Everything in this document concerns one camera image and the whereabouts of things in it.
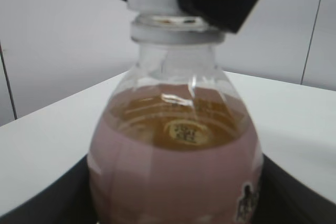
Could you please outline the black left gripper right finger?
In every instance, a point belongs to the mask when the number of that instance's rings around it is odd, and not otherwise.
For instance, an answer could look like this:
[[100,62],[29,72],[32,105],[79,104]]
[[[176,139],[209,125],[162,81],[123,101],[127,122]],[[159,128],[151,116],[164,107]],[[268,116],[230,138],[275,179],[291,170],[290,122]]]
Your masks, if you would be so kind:
[[335,203],[320,196],[264,155],[255,224],[335,223]]

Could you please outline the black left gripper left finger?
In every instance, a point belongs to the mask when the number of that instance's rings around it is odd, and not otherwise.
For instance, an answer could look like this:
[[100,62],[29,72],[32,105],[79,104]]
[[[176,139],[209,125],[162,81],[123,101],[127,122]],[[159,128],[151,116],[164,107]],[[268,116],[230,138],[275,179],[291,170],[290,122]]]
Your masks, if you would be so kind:
[[1,223],[97,223],[87,157],[39,194],[1,216]]

